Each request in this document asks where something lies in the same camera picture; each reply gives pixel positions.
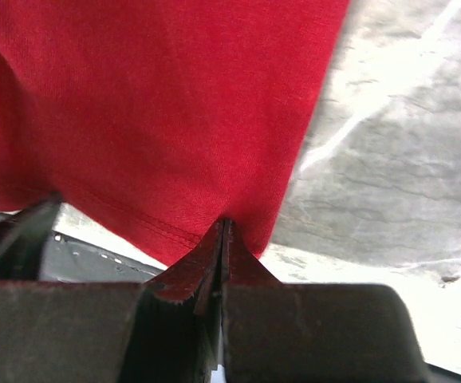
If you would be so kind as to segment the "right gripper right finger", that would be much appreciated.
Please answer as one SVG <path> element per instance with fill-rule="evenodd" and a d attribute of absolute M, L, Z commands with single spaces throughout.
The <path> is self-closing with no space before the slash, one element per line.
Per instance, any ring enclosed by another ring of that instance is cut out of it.
<path fill-rule="evenodd" d="M 280 282 L 230 220 L 221 256 L 227 381 L 429 381 L 408 309 L 390 286 Z"/>

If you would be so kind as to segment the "dark red t shirt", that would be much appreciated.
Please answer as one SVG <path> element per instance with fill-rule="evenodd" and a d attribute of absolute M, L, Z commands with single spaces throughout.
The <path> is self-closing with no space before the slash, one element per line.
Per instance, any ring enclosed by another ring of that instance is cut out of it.
<path fill-rule="evenodd" d="M 346 1 L 0 1 L 0 211 L 50 192 L 165 265 L 270 240 Z"/>

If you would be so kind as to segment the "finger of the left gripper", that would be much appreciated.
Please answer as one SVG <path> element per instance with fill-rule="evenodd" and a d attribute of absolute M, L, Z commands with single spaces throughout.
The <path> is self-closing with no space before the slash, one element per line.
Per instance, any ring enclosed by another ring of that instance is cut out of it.
<path fill-rule="evenodd" d="M 62 197 L 54 192 L 42 201 L 0 220 L 0 279 L 37 279 L 42 252 Z"/>

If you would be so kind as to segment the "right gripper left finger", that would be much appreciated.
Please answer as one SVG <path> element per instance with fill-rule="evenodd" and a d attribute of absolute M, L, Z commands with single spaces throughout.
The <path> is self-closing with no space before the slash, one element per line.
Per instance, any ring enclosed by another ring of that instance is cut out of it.
<path fill-rule="evenodd" d="M 222 234 L 149 282 L 0 280 L 0 382 L 208 382 Z"/>

